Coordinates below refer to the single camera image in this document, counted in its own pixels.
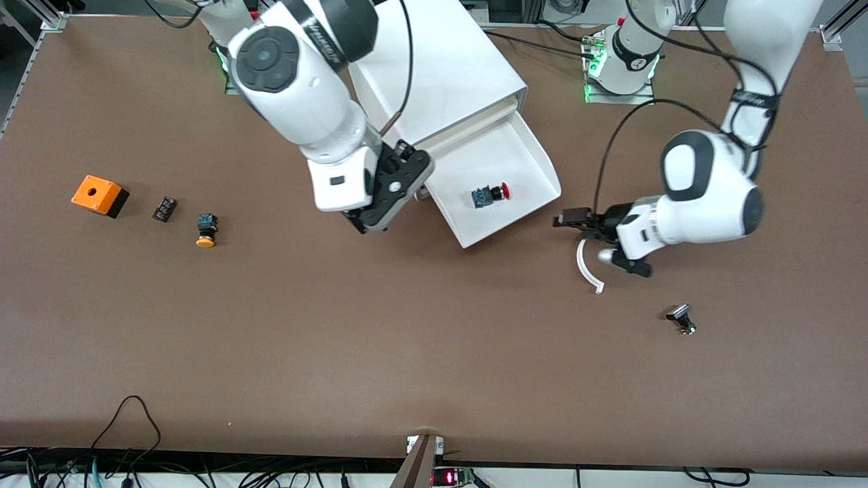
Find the red push button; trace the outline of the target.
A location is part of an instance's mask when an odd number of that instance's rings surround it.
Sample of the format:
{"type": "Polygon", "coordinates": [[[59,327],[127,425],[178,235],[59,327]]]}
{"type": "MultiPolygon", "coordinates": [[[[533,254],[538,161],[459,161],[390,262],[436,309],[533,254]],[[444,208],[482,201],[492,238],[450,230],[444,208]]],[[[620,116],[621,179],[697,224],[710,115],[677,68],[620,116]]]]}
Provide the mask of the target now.
{"type": "Polygon", "coordinates": [[[497,203],[497,201],[509,200],[509,198],[511,198],[511,191],[505,182],[498,186],[484,186],[471,191],[474,208],[485,208],[497,203]]]}

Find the white curved plastic piece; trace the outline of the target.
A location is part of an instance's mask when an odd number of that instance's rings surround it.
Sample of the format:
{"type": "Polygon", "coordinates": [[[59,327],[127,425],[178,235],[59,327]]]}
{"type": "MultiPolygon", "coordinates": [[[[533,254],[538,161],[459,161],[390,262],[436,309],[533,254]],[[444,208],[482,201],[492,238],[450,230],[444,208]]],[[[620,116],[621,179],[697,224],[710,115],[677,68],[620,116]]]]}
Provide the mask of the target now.
{"type": "Polygon", "coordinates": [[[605,283],[596,278],[595,275],[592,274],[592,272],[590,272],[588,268],[584,256],[584,250],[588,241],[588,239],[582,239],[579,241],[576,248],[576,265],[578,266],[579,272],[583,276],[583,279],[588,282],[588,284],[590,284],[592,288],[594,288],[594,293],[599,296],[604,291],[605,283]]]}

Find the orange box with hole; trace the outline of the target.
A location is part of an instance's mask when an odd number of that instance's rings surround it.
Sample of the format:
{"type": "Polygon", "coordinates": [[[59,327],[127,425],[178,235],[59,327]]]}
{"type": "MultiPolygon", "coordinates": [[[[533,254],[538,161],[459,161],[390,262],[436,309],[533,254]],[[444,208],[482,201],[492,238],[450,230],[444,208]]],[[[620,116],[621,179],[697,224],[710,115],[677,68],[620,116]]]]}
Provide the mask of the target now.
{"type": "Polygon", "coordinates": [[[71,198],[71,203],[95,214],[117,219],[130,192],[112,180],[87,175],[71,198]]]}

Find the device with red display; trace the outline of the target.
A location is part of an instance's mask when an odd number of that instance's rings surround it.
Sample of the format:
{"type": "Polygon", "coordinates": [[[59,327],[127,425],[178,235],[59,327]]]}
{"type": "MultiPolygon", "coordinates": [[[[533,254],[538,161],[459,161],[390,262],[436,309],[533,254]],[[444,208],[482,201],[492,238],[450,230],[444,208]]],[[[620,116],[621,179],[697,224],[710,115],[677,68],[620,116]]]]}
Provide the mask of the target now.
{"type": "Polygon", "coordinates": [[[471,468],[437,467],[431,473],[431,488],[462,488],[474,484],[475,475],[471,468]]]}

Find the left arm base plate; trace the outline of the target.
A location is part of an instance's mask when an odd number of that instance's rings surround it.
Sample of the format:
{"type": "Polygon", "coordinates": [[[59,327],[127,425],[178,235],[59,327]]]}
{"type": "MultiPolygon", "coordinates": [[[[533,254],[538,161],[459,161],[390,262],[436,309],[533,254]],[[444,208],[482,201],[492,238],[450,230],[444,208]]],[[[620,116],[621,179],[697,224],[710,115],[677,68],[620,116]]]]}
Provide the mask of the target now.
{"type": "Polygon", "coordinates": [[[614,50],[615,30],[610,26],[583,41],[582,53],[591,56],[583,61],[584,101],[631,105],[647,102],[654,98],[653,76],[660,55],[636,58],[629,54],[624,61],[614,50]]]}

